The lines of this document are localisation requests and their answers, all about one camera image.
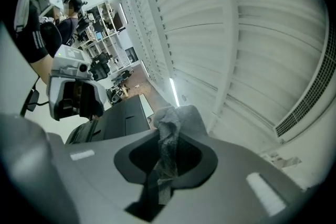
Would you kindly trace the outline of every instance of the man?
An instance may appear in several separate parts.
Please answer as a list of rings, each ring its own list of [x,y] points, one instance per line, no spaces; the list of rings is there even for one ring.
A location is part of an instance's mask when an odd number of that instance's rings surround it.
[[[100,55],[94,57],[92,63],[95,64],[96,61],[99,61],[100,63],[108,63],[111,58],[113,58],[112,55],[108,54],[107,52],[103,52]]]
[[[128,79],[133,73],[134,73],[133,70],[126,70],[123,73],[121,73],[120,75],[118,75],[112,81],[114,81],[114,84],[120,84],[122,81]]]
[[[41,40],[36,7],[29,0],[7,0],[2,19],[22,55],[47,84],[53,59]]]

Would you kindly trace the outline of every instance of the floor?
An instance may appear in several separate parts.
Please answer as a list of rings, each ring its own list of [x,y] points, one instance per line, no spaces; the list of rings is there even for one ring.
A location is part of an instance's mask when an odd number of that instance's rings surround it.
[[[135,66],[133,70],[134,73],[132,74],[132,76],[128,78],[124,83],[128,88],[130,88],[128,92],[129,97],[135,96],[137,94],[138,95],[144,94],[154,113],[156,113],[161,108],[170,106],[170,104],[167,103],[161,97],[161,95],[159,95],[159,93],[153,88],[153,86],[148,82],[141,65]],[[151,116],[149,119],[151,128],[154,128],[152,124],[153,118],[154,115]]]

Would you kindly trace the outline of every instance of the black shirt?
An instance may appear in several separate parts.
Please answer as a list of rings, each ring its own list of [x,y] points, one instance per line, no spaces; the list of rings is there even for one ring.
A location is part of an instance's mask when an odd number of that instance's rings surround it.
[[[2,14],[2,20],[21,54],[29,63],[34,63],[48,55],[40,35],[37,8],[33,5],[33,3],[29,3],[28,23],[23,31],[18,34],[14,29],[14,18],[17,3],[18,0],[8,1],[6,9],[4,9]]]
[[[73,36],[78,25],[77,18],[68,18],[57,25],[57,29],[62,37],[62,44],[66,45]]]

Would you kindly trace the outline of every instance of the ceiling vent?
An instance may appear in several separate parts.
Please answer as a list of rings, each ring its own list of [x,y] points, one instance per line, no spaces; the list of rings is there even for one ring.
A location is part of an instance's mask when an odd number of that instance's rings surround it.
[[[323,113],[324,109],[323,106],[328,106],[331,102],[332,98],[334,97],[334,86],[335,81],[332,77],[334,75],[336,69],[336,33],[335,33],[335,26],[333,23],[330,22],[329,24],[329,31],[328,31],[328,42],[323,48],[323,52],[321,55],[320,62],[318,64],[318,68],[313,76],[313,79],[309,83],[306,91],[296,103],[296,105],[291,109],[291,111],[274,127],[274,131],[276,132],[278,138],[283,141],[288,141],[294,138],[296,135],[303,131],[303,126],[301,128],[297,128],[294,132],[292,131],[298,123],[305,120],[304,117],[310,113],[311,111],[320,110],[318,113],[317,111],[311,113],[315,115],[315,119],[310,117],[310,123],[305,123],[305,128],[307,128],[311,122],[314,122],[321,113]],[[321,99],[323,94],[329,95],[327,98],[323,98],[324,105],[317,105],[317,102]]]

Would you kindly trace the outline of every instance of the gray cloth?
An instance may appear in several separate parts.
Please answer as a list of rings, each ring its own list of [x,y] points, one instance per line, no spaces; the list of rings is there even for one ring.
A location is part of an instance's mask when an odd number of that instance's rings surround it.
[[[207,135],[207,132],[197,108],[193,105],[158,111],[154,126],[160,133],[160,159],[154,167],[159,177],[159,204],[166,205],[171,198],[171,181],[178,177],[176,150],[180,132],[189,135]]]

